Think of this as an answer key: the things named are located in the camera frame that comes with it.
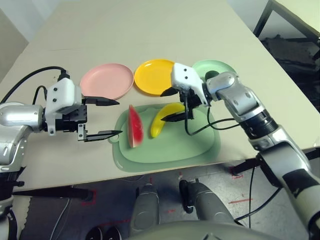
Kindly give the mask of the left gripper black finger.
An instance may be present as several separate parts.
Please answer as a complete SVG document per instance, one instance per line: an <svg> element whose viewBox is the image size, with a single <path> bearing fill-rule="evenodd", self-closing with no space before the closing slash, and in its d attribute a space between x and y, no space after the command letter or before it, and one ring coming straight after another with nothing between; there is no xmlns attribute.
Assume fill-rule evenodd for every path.
<svg viewBox="0 0 320 240"><path fill-rule="evenodd" d="M83 97L84 105L95 105L95 106L114 106L119 105L120 103L114 99L109 99L105 97L98 96L84 96Z"/></svg>
<svg viewBox="0 0 320 240"><path fill-rule="evenodd" d="M119 135L122 133L121 130L104 130L104 131L99 131L96 134L89 134L85 135L83 141L84 142L95 142L95 141L103 141L106 139L109 139L111 137L114 137L116 135Z"/></svg>

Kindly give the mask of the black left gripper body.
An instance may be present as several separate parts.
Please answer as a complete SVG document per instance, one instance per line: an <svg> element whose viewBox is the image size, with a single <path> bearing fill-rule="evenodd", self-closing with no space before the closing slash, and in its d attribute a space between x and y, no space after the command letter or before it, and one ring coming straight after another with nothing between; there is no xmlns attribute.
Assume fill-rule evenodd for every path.
<svg viewBox="0 0 320 240"><path fill-rule="evenodd" d="M62 132L77 132L78 141L87 140L86 123L88 121L87 106L81 105L78 109L63 114L55 120L55 130Z"/></svg>

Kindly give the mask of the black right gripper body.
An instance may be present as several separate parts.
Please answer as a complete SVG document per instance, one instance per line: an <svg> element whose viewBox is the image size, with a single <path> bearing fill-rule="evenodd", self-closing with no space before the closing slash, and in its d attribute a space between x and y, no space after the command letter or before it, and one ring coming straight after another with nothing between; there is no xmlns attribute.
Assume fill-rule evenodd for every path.
<svg viewBox="0 0 320 240"><path fill-rule="evenodd" d="M180 101L183 103L185 110L187 111L187 118L193 119L193 109L202 105L201 99L198 95L192 90L188 91L183 90L179 92Z"/></svg>

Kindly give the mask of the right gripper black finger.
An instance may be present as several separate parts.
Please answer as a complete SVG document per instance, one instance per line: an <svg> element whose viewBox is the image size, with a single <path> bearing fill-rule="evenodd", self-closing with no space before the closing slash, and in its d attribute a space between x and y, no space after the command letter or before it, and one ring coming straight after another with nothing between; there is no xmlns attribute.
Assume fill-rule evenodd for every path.
<svg viewBox="0 0 320 240"><path fill-rule="evenodd" d="M173 96L173 95L176 95L178 94L180 91L173 88L173 87L169 87L168 89L164 90L162 93L161 93L161 97L168 97L168 96Z"/></svg>
<svg viewBox="0 0 320 240"><path fill-rule="evenodd" d="M188 115L185 112L181 113L172 113L164 116L161 120L164 122L179 122L184 121L188 118Z"/></svg>

